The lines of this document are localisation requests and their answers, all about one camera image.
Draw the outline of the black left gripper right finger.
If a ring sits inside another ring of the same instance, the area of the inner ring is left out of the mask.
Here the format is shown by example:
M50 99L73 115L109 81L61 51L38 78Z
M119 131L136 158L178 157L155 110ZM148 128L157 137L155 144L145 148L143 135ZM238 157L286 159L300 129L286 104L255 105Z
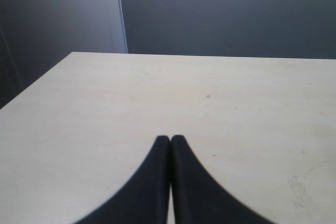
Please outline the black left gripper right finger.
M182 135L171 139L171 163L176 223L271 223L227 192Z

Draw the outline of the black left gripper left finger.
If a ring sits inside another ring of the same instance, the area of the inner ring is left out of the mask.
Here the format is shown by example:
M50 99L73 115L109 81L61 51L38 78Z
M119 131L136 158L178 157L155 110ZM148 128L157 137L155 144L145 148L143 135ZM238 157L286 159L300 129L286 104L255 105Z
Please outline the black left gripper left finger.
M167 223L170 175L170 139L161 135L123 187L77 223Z

